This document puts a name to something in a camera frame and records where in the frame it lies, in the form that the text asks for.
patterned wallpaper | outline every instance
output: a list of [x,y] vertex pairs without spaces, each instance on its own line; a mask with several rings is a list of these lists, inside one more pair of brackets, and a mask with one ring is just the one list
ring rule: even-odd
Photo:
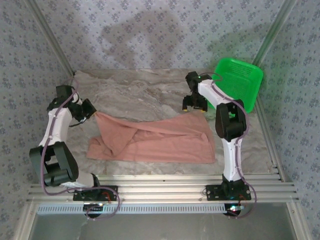
[[38,0],[74,70],[251,61],[283,0]]
[[260,96],[284,170],[320,239],[320,2],[293,8],[262,63]]
[[11,239],[30,183],[29,149],[44,135],[55,86],[67,79],[22,0],[0,1],[0,239]]

green basket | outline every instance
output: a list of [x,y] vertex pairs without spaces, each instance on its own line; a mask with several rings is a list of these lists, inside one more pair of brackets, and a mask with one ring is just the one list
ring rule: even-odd
[[[227,57],[219,61],[215,73],[223,77],[223,80],[217,81],[216,85],[233,99],[241,99],[245,111],[250,113],[254,109],[264,76],[262,70],[250,63]],[[212,79],[219,80],[220,78],[213,75]]]

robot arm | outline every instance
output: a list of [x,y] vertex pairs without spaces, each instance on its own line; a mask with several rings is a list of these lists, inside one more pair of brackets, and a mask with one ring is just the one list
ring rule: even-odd
[[[239,196],[246,196],[247,200],[251,199],[247,192],[249,187],[245,185],[242,179],[241,168],[242,139],[240,137],[247,128],[245,114],[231,101],[233,100],[231,97],[215,85],[209,75],[199,76],[194,71],[189,72],[185,78],[191,90],[191,95],[183,99],[182,109],[185,111],[188,106],[191,106],[206,112],[208,109],[207,101],[209,101],[216,109],[215,130],[223,144],[224,171],[222,184],[207,186],[207,192],[210,190],[213,194],[211,199],[207,194],[207,199],[235,200]],[[242,107],[244,106],[241,100],[235,100],[235,102]]]
[[[96,112],[96,109],[88,99],[82,101],[76,93],[73,99],[56,116],[58,107],[73,94],[72,90],[73,87],[69,85],[56,87],[57,98],[47,108],[49,121],[44,137],[39,146],[32,148],[29,152],[35,172],[41,179],[41,154],[49,138],[53,118],[56,118],[44,158],[44,182],[46,186],[63,185],[74,188],[93,187],[99,184],[98,179],[93,174],[79,171],[78,164],[66,145],[68,128],[72,119],[75,118],[79,123],[83,123]],[[53,156],[56,157],[57,162],[49,163]]]

black mounting plate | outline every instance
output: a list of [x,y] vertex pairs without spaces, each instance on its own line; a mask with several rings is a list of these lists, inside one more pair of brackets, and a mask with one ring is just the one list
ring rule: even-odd
[[[118,186],[115,185],[103,185],[100,187],[108,187],[118,192]],[[106,189],[94,189],[94,190],[83,190],[78,191],[75,190],[73,193],[73,201],[87,202],[87,201],[95,201],[95,202],[108,202],[110,197],[110,201],[117,201],[117,196],[110,190]]]
[[232,196],[226,196],[222,185],[206,185],[206,199],[208,201],[245,201],[251,200],[249,186],[243,185],[242,189],[238,189]]

pink towel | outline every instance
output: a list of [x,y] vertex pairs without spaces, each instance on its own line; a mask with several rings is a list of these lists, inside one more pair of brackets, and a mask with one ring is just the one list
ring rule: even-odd
[[101,136],[90,139],[87,157],[158,163],[215,162],[215,142],[200,111],[152,122],[129,122],[95,114]]

